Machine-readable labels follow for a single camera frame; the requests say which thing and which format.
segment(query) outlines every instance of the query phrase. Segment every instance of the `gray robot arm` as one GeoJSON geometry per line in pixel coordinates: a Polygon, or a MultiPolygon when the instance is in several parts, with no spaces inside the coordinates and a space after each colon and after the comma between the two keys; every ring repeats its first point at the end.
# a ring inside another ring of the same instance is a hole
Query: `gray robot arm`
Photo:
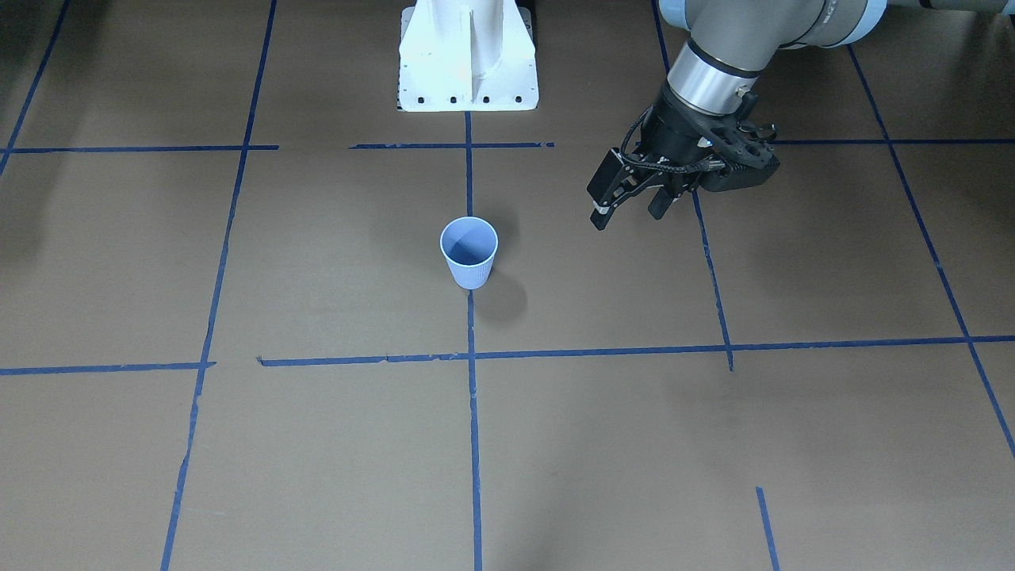
{"type": "MultiPolygon", "coordinates": [[[[763,184],[779,167],[768,142],[774,126],[748,116],[751,90],[780,49],[834,48],[866,35],[887,0],[659,0],[667,22],[690,31],[655,102],[606,153],[587,188],[592,221],[603,229],[614,210],[647,189],[659,219],[684,192],[763,184]],[[640,142],[628,142],[640,129],[640,142]]],[[[892,0],[924,8],[1008,13],[1015,0],[892,0]]]]}

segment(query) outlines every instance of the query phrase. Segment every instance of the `horizontal blue line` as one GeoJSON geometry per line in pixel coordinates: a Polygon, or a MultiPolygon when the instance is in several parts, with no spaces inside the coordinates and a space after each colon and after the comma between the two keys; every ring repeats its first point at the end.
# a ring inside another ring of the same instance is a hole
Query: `horizontal blue line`
{"type": "Polygon", "coordinates": [[[359,143],[352,150],[392,150],[407,148],[540,148],[554,147],[554,142],[489,142],[489,143],[359,143]]]}
{"type": "Polygon", "coordinates": [[[1015,139],[775,139],[775,145],[821,144],[1015,144],[1015,139]]]}
{"type": "Polygon", "coordinates": [[[22,375],[64,375],[68,373],[133,373],[138,371],[199,371],[213,367],[207,363],[142,363],[133,365],[81,365],[77,367],[22,367],[0,369],[0,377],[22,375]]]}
{"type": "MultiPolygon", "coordinates": [[[[198,150],[243,150],[242,144],[193,144],[180,146],[49,146],[11,149],[15,154],[44,154],[48,152],[182,152],[198,150]]],[[[277,144],[247,145],[247,150],[278,150],[277,144]]]]}
{"type": "MultiPolygon", "coordinates": [[[[973,343],[1012,343],[1015,336],[980,336],[971,338],[973,343]]],[[[649,348],[614,348],[614,349],[561,349],[542,351],[498,351],[476,353],[477,360],[494,359],[529,359],[550,357],[595,357],[613,355],[676,355],[684,353],[724,353],[729,349],[734,352],[743,351],[786,351],[806,349],[850,349],[875,347],[911,347],[941,346],[965,344],[965,338],[916,338],[908,340],[856,340],[839,342],[788,342],[777,344],[734,344],[708,346],[673,346],[649,348]]],[[[469,358],[465,353],[441,353],[420,355],[376,355],[367,357],[323,357],[314,359],[262,359],[258,363],[264,367],[314,367],[321,365],[356,365],[368,363],[411,363],[424,361],[464,361],[469,358]]]]}

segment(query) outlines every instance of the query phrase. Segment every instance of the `light blue joint cap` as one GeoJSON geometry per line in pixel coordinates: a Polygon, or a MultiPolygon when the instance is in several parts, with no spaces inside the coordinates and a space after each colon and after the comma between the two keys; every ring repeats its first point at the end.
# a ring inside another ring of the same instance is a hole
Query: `light blue joint cap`
{"type": "Polygon", "coordinates": [[[867,7],[864,8],[864,14],[860,16],[860,21],[857,22],[857,27],[853,28],[853,31],[845,37],[838,44],[832,44],[831,46],[822,46],[823,48],[837,48],[839,46],[845,46],[847,44],[853,44],[857,40],[860,40],[864,35],[867,35],[874,29],[874,26],[881,21],[881,16],[885,13],[885,8],[888,6],[888,0],[867,0],[867,7]]]}
{"type": "Polygon", "coordinates": [[[659,0],[659,11],[666,23],[690,30],[687,25],[687,0],[659,0]]]}

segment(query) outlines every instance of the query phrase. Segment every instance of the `black ring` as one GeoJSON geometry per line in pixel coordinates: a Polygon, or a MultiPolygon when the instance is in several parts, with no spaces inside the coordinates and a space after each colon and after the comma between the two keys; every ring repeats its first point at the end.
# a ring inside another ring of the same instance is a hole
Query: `black ring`
{"type": "Polygon", "coordinates": [[[737,77],[743,77],[745,79],[753,79],[761,75],[760,71],[747,71],[746,69],[733,67],[728,63],[723,63],[717,60],[716,58],[712,57],[707,52],[702,50],[700,46],[695,44],[694,40],[687,40],[687,47],[691,49],[691,52],[694,52],[695,56],[701,58],[701,61],[728,75],[736,75],[737,77]]]}

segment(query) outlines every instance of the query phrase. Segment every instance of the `grid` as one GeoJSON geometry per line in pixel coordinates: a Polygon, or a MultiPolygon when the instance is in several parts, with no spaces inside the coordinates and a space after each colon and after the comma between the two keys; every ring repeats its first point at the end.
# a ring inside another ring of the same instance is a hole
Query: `grid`
{"type": "MultiPolygon", "coordinates": [[[[670,58],[667,51],[666,41],[663,34],[662,22],[658,6],[654,0],[649,0],[653,7],[655,16],[655,29],[659,39],[659,46],[662,62],[666,71],[669,71],[670,58]]],[[[225,219],[224,236],[219,256],[219,263],[216,270],[214,289],[210,301],[208,313],[208,328],[200,358],[193,362],[180,363],[135,363],[123,365],[84,365],[84,366],[61,366],[61,367],[22,367],[22,368],[0,368],[0,376],[30,376],[30,375],[56,375],[67,373],[116,373],[116,372],[140,372],[155,370],[194,371],[196,381],[194,386],[193,401],[191,404],[191,416],[189,433],[187,437],[187,452],[181,462],[180,472],[177,479],[177,488],[174,502],[171,509],[164,551],[161,560],[163,571],[170,568],[173,555],[173,546],[176,536],[177,524],[180,518],[181,503],[186,489],[187,473],[190,461],[190,454],[193,448],[195,430],[199,418],[198,401],[201,397],[206,372],[216,365],[210,361],[210,353],[214,338],[215,322],[218,314],[219,300],[222,294],[223,282],[225,278],[226,265],[229,253],[229,237],[232,229],[232,222],[236,212],[236,206],[241,195],[244,181],[247,158],[251,151],[272,151],[279,149],[276,144],[253,144],[251,142],[252,132],[255,125],[258,98],[261,91],[262,79],[265,67],[268,62],[269,47],[271,43],[272,25],[275,19],[277,0],[272,0],[267,14],[264,31],[264,40],[260,53],[258,72],[254,81],[253,93],[251,95],[249,116],[246,125],[243,142],[231,145],[180,145],[180,146],[93,146],[93,147],[18,147],[16,142],[24,123],[28,109],[31,104],[36,90],[40,84],[47,65],[50,61],[54,48],[60,35],[66,19],[68,7],[71,0],[64,0],[59,16],[57,17],[49,44],[39,65],[38,71],[31,82],[31,86],[25,95],[20,114],[13,131],[10,134],[6,147],[0,157],[0,175],[3,174],[7,162],[12,154],[38,154],[52,152],[82,152],[82,153],[124,153],[124,152],[215,152],[215,151],[239,151],[240,159],[236,167],[235,181],[232,189],[231,202],[225,219]]],[[[257,357],[257,361],[263,367],[316,367],[316,366],[340,366],[366,363],[414,363],[430,361],[466,361],[468,363],[469,374],[469,396],[470,396],[470,434],[472,453],[472,503],[473,503],[473,528],[474,528],[474,563],[477,571],[482,569],[482,513],[481,513],[481,493],[480,493],[480,463],[479,463],[479,403],[477,389],[476,362],[483,360],[511,360],[511,359],[532,359],[532,358],[557,358],[557,357],[592,357],[592,356],[619,356],[619,355],[673,355],[689,353],[722,353],[727,356],[730,370],[734,370],[734,358],[737,353],[757,352],[757,351],[787,351],[787,350],[809,350],[809,349],[836,349],[836,348],[877,348],[877,347],[906,347],[906,346],[938,346],[938,345],[964,345],[969,352],[970,360],[975,367],[976,373],[987,392],[988,401],[997,418],[1002,435],[1007,441],[1008,447],[1015,456],[1015,441],[1013,441],[1011,430],[1007,424],[1004,412],[995,396],[990,379],[980,363],[976,351],[980,344],[1010,344],[1015,343],[1015,335],[1007,336],[974,336],[972,335],[963,318],[958,302],[952,292],[947,273],[935,248],[931,233],[924,222],[923,215],[917,200],[909,188],[909,183],[902,164],[896,154],[897,145],[920,145],[920,144],[1015,144],[1015,138],[984,138],[984,139],[892,139],[888,133],[877,101],[871,91],[863,67],[852,46],[847,47],[852,62],[856,68],[857,79],[863,85],[864,91],[871,105],[877,124],[881,130],[880,139],[799,139],[780,140],[781,145],[878,145],[885,147],[894,164],[906,199],[911,208],[913,219],[920,228],[921,234],[927,245],[928,252],[935,264],[942,288],[948,298],[951,310],[956,324],[961,332],[960,337],[943,338],[919,338],[919,339],[882,339],[882,340],[842,340],[842,341],[815,341],[815,342],[795,342],[795,343],[771,343],[771,344],[737,344],[731,340],[727,328],[726,316],[723,310],[723,300],[720,282],[716,273],[716,264],[713,260],[708,235],[706,230],[705,216],[702,205],[696,193],[692,193],[694,211],[699,223],[701,245],[705,258],[709,277],[712,279],[718,326],[722,332],[722,345],[698,345],[698,346],[673,346],[673,347],[627,347],[627,348],[591,348],[577,350],[533,350],[533,351],[476,351],[476,328],[475,328],[475,302],[473,293],[469,293],[467,298],[466,327],[468,338],[468,351],[466,353],[443,353],[443,354],[418,354],[418,355],[375,355],[375,356],[333,356],[311,359],[265,359],[257,357]]],[[[476,148],[536,148],[545,149],[552,152],[556,144],[552,141],[530,141],[530,142],[474,142],[472,134],[472,116],[469,112],[464,115],[464,141],[453,143],[429,143],[429,142],[408,142],[408,143],[359,143],[350,147],[356,151],[383,151],[399,149],[427,149],[427,148],[452,148],[465,151],[465,180],[466,196],[465,210],[468,215],[473,214],[473,150],[476,148]]],[[[756,488],[758,508],[761,522],[765,534],[771,566],[774,571],[780,570],[779,556],[775,549],[772,526],[768,515],[767,502],[764,490],[756,488]]]]}

